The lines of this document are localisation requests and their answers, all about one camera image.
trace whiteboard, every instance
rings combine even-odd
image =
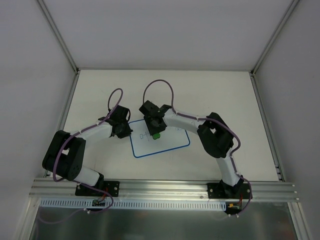
[[[64,130],[83,129],[105,116],[108,97],[115,88],[124,91],[120,104],[131,110],[131,121],[142,119],[142,95],[147,84],[155,79],[171,83],[176,109],[199,116],[216,112],[222,117],[241,139],[242,146],[234,158],[243,176],[250,181],[278,181],[247,72],[82,70]],[[111,105],[119,95],[114,94]],[[170,104],[170,89],[157,82],[148,89],[146,100],[158,106]],[[204,151],[196,134],[188,136],[188,147],[141,158],[133,156],[129,137],[107,138],[86,149],[83,164],[110,179],[220,180],[216,160]]]
[[[187,131],[179,127],[168,126],[158,139],[153,139],[144,119],[132,121],[129,126],[133,131],[130,136],[132,154],[137,159],[190,145]]]

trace blue whiteboard border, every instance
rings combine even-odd
[[[131,122],[129,122],[129,125],[130,125],[131,123],[135,123],[135,122],[139,122],[139,121],[144,121],[144,119],[131,121]],[[189,138],[188,132],[187,132],[186,130],[184,130],[184,131],[185,131],[186,137],[188,138],[188,142],[189,142],[187,145],[178,146],[178,147],[174,147],[174,148],[170,148],[170,149],[162,150],[162,151],[156,151],[156,152],[154,152],[154,153],[149,153],[149,154],[142,155],[142,156],[136,156],[136,155],[135,155],[134,145],[132,144],[132,139],[131,139],[131,135],[130,135],[130,143],[131,143],[131,148],[132,148],[132,154],[133,154],[133,156],[134,156],[136,159],[140,159],[140,158],[143,158],[143,157],[147,157],[147,156],[151,156],[151,155],[155,155],[155,154],[160,154],[160,153],[172,151],[172,150],[175,150],[175,149],[181,149],[181,148],[188,147],[188,146],[190,145],[190,138]]]

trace white cable tray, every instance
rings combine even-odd
[[[41,199],[41,207],[53,208],[88,208],[101,209],[103,206],[92,206],[93,199],[47,198]],[[115,200],[112,209],[140,209],[140,210],[193,210],[193,211],[225,211],[223,201],[161,201],[161,200]]]

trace metal profile bar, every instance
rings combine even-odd
[[[78,67],[64,41],[64,39],[62,38],[62,35],[61,33],[59,32],[58,28],[57,28],[57,25],[55,24],[55,21],[54,19],[52,18],[50,12],[49,12],[49,9],[47,7],[47,5],[45,4],[44,0],[36,0],[36,2],[38,3],[46,21],[48,22],[51,30],[53,31],[53,34],[55,36],[55,38],[57,39],[57,41],[59,42],[61,48],[62,48],[62,51],[64,52],[66,58],[68,59],[73,71],[75,73],[78,72]]]
[[[210,68],[210,67],[148,67],[148,66],[105,66],[105,67],[94,67],[94,66],[79,66],[79,70],[146,70],[146,71],[228,71],[228,72],[250,72],[251,68],[238,69],[238,68]]]
[[[40,205],[40,198],[30,197],[27,206],[18,222],[13,239],[28,240],[31,236],[33,225]]]
[[[67,99],[66,99],[65,104],[63,106],[62,114],[61,114],[58,126],[56,128],[57,131],[64,129],[64,127],[65,127],[65,124],[66,124],[66,121],[67,121],[67,117],[68,117],[68,113],[69,113],[69,109],[70,109],[71,102],[72,102],[72,98],[74,97],[74,94],[75,94],[75,91],[76,91],[76,86],[77,86],[77,83],[78,83],[79,74],[80,73],[78,72],[78,73],[76,73],[74,75],[70,91],[68,93]],[[48,175],[48,170],[45,170],[43,177],[46,178],[47,175]]]
[[[306,225],[305,216],[302,211],[301,203],[288,202],[291,219],[294,225],[295,233],[298,240],[312,240],[310,229]]]
[[[284,15],[282,16],[280,22],[275,27],[275,30],[273,31],[271,37],[269,38],[267,44],[265,45],[260,57],[258,58],[258,61],[256,62],[255,66],[253,67],[253,70],[251,71],[253,76],[257,73],[259,67],[265,60],[266,56],[268,55],[269,51],[271,50],[272,46],[274,45],[275,41],[277,40],[278,36],[280,35],[282,29],[286,25],[288,19],[296,9],[298,3],[300,0],[292,0],[288,8],[286,9]]]
[[[275,143],[274,143],[274,140],[273,140],[273,136],[272,136],[269,124],[268,124],[266,112],[265,112],[265,109],[264,109],[264,106],[263,106],[263,102],[262,102],[262,99],[261,99],[261,96],[260,96],[260,93],[259,93],[259,89],[258,89],[258,86],[257,86],[257,81],[256,81],[255,77],[251,73],[250,73],[250,78],[251,78],[251,83],[252,83],[253,91],[254,91],[254,94],[255,94],[256,102],[258,103],[258,108],[259,108],[260,115],[261,115],[261,118],[262,118],[265,134],[266,134],[266,137],[268,139],[269,146],[270,146],[270,150],[271,150],[271,154],[272,154],[272,157],[273,157],[273,161],[278,166],[278,168],[280,170],[280,175],[282,176],[282,179],[286,180],[286,175],[285,175],[285,173],[283,171],[284,168],[283,168],[282,162],[279,159],[279,154],[278,154],[278,151],[276,149],[276,146],[275,146]]]
[[[207,183],[218,181],[165,181],[165,180],[121,180],[119,197],[126,200],[161,201],[208,201]],[[298,202],[295,185],[289,182],[252,182],[254,202]],[[30,190],[30,197],[75,196],[77,184],[67,180],[54,182],[52,178],[36,178]],[[210,199],[210,201],[232,201]]]

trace glass panel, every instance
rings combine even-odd
[[[47,221],[66,218],[75,209],[46,207]],[[224,212],[110,209],[77,213],[55,225],[39,223],[31,240],[295,240],[286,203],[253,202],[239,218]]]

